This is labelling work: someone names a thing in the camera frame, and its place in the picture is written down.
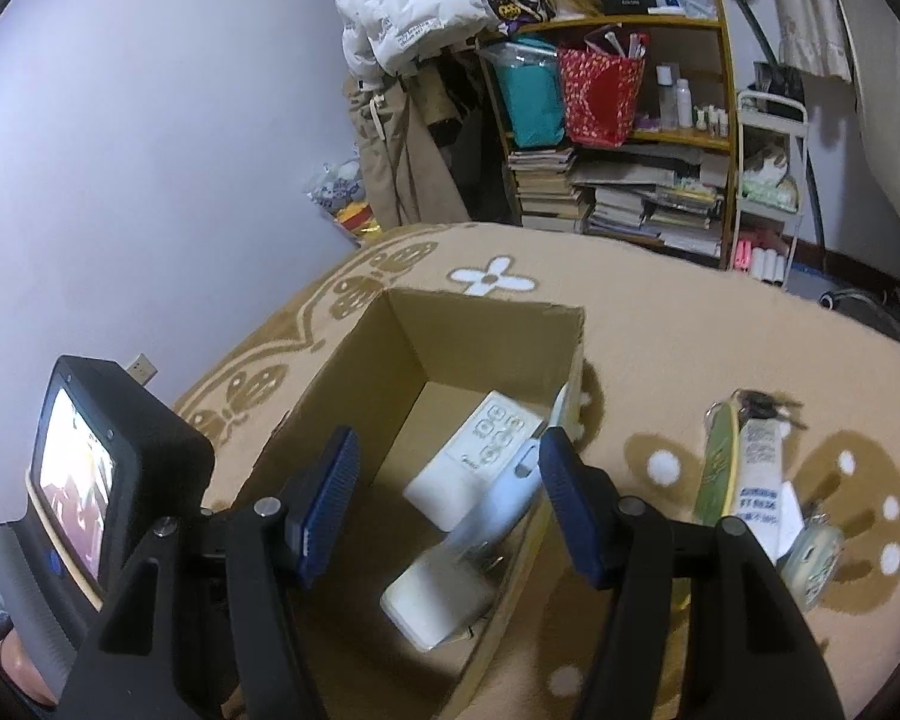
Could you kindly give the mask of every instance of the white puffer jacket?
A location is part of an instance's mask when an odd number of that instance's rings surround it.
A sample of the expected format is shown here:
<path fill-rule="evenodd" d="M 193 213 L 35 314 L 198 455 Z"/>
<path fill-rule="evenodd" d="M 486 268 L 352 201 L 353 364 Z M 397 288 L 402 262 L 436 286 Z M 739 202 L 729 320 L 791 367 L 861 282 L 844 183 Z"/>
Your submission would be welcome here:
<path fill-rule="evenodd" d="M 487 0 L 336 0 L 343 54 L 370 85 L 399 74 L 417 56 L 466 40 L 497 18 Z"/>

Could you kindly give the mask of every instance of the red patterned bag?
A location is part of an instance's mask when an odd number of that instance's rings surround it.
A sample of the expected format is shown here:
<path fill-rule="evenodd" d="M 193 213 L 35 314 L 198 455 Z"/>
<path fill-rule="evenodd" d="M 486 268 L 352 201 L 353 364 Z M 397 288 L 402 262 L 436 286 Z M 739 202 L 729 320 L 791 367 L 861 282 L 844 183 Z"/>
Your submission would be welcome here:
<path fill-rule="evenodd" d="M 565 47 L 557 49 L 557 60 L 570 140 L 597 148 L 623 146 L 634 129 L 646 60 Z"/>

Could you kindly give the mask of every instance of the baseboard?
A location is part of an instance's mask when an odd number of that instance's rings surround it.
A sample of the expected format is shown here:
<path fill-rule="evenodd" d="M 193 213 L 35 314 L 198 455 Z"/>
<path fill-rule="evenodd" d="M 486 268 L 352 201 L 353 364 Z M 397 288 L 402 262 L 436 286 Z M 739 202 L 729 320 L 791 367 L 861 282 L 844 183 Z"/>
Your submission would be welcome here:
<path fill-rule="evenodd" d="M 890 274 L 884 274 L 840 251 L 824 250 L 817 244 L 803 240 L 797 241 L 794 262 L 875 295 L 893 293 L 894 288 L 900 288 L 900 280 Z"/>

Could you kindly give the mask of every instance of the power outlet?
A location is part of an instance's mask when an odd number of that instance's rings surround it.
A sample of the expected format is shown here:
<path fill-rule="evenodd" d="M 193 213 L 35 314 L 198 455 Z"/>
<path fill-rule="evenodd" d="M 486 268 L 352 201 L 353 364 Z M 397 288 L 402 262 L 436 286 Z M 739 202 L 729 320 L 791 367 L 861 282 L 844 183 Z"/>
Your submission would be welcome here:
<path fill-rule="evenodd" d="M 156 366 L 146 358 L 146 354 L 137 355 L 137 359 L 127 366 L 127 373 L 141 386 L 149 384 L 156 376 Z"/>

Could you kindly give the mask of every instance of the beige blanket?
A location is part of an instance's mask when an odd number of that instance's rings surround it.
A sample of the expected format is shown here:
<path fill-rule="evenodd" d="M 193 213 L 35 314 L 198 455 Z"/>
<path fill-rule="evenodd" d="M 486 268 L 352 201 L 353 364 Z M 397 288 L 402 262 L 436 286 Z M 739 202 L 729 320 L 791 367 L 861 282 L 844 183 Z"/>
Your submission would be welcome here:
<path fill-rule="evenodd" d="M 809 429 L 787 440 L 788 476 L 848 538 L 809 623 L 847 715 L 869 702 L 900 660 L 900 346 L 746 277 L 629 245 L 501 225 L 404 228 L 298 295 L 178 402 L 218 452 L 210 502 L 233 500 L 327 355 L 394 284 L 586 308 L 583 458 L 672 517 L 692 505 L 712 403 L 740 386 L 802 401 Z M 648 469 L 658 448 L 680 461 L 668 485 Z M 552 528 L 462 717 L 569 717 L 603 603 Z M 679 614 L 673 631 L 660 717 L 679 690 Z"/>

